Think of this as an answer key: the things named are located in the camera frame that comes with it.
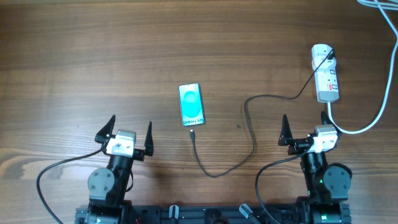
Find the white charger plug adapter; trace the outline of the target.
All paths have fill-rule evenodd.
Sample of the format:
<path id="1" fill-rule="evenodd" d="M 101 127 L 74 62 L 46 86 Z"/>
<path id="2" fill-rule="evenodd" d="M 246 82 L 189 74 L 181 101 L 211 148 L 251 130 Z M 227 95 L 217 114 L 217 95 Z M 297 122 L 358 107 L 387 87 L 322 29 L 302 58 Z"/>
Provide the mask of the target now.
<path id="1" fill-rule="evenodd" d="M 330 55 L 318 55 L 312 60 L 312 68 L 314 71 L 334 70 L 336 68 L 336 58 L 334 53 Z"/>

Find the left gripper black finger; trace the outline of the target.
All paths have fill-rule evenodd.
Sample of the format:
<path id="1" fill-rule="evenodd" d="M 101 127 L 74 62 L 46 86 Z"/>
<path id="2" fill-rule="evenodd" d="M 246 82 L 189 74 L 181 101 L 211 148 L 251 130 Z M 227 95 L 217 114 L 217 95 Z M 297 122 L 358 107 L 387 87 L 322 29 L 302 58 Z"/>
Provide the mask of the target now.
<path id="1" fill-rule="evenodd" d="M 116 115 L 112 115 L 109 121 L 96 133 L 96 139 L 107 139 L 112 135 L 114 124 L 116 121 Z"/>
<path id="2" fill-rule="evenodd" d="M 145 155 L 153 156 L 154 142 L 153 142 L 153 138 L 152 138 L 152 122 L 151 121 L 149 122 L 149 125 L 148 125 L 144 147 L 145 147 Z"/>

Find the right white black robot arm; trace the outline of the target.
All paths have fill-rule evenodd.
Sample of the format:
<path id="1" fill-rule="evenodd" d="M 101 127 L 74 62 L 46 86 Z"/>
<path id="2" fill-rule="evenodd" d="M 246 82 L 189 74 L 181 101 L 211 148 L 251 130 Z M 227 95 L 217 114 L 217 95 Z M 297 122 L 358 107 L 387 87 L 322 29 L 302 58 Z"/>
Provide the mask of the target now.
<path id="1" fill-rule="evenodd" d="M 322 123 L 305 138 L 295 139 L 286 115 L 282 117 L 279 146 L 287 146 L 290 156 L 301 158 L 300 167 L 307 186 L 306 197 L 295 203 L 298 223 L 351 223 L 348 191 L 353 173 L 340 163 L 329 164 L 326 153 L 336 148 L 341 132 L 321 113 Z"/>

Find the white power strip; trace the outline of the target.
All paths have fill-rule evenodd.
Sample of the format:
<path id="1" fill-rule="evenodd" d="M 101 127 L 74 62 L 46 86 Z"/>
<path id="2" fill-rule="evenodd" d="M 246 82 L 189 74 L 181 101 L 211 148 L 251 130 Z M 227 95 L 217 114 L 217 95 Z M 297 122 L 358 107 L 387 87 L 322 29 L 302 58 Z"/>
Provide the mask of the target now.
<path id="1" fill-rule="evenodd" d="M 318 55 L 330 55 L 335 52 L 327 44 L 315 44 L 312 47 L 312 59 Z M 317 101 L 331 103 L 339 99 L 338 79 L 334 70 L 314 71 Z"/>

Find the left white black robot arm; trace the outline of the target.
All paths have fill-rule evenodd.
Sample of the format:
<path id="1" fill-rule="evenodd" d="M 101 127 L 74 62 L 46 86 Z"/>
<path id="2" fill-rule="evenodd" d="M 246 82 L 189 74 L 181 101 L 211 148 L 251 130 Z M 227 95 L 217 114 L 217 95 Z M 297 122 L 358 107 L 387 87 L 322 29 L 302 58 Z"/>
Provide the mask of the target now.
<path id="1" fill-rule="evenodd" d="M 130 200 L 125 200 L 130 191 L 128 181 L 132 177 L 134 161 L 143 161 L 154 153 L 152 124 L 149 123 L 144 149 L 136 148 L 136 132 L 119 129 L 113 134 L 116 116 L 96 133 L 95 142 L 101 144 L 100 151 L 109 156 L 105 168 L 96 169 L 88 178 L 89 205 L 76 223 L 137 223 L 139 217 Z"/>

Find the turquoise screen Galaxy smartphone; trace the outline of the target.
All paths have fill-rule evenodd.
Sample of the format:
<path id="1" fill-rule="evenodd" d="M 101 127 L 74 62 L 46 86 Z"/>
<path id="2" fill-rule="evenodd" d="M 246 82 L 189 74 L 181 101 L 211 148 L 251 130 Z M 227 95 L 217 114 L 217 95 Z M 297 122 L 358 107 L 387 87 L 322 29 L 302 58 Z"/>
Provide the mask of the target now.
<path id="1" fill-rule="evenodd" d="M 178 93 L 183 126 L 189 127 L 204 124 L 205 114 L 199 84 L 180 85 Z"/>

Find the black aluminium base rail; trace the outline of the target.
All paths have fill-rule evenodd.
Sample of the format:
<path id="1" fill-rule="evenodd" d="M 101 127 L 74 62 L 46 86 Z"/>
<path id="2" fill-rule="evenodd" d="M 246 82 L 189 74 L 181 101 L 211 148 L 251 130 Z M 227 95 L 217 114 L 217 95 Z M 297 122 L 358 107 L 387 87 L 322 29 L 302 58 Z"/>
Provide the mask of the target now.
<path id="1" fill-rule="evenodd" d="M 76 209 L 75 223 L 351 223 L 349 205 L 309 205 L 305 202 L 270 204 L 262 207 L 237 206 L 169 207 L 135 206 L 106 211 Z"/>

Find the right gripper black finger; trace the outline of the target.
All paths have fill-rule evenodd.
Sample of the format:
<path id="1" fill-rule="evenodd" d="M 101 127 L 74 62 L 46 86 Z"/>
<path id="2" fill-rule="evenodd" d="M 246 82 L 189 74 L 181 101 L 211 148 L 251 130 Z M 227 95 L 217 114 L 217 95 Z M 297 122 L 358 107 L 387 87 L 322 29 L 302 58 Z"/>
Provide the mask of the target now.
<path id="1" fill-rule="evenodd" d="M 342 132 L 339 130 L 339 128 L 333 124 L 333 122 L 331 121 L 331 119 L 328 117 L 327 113 L 325 111 L 321 112 L 321 121 L 323 125 L 333 125 L 333 127 L 336 129 L 337 134 L 342 134 Z"/>
<path id="2" fill-rule="evenodd" d="M 287 115 L 284 114 L 282 117 L 282 127 L 280 132 L 280 137 L 278 140 L 279 146 L 288 146 L 293 144 L 293 137 L 290 130 L 289 120 Z"/>

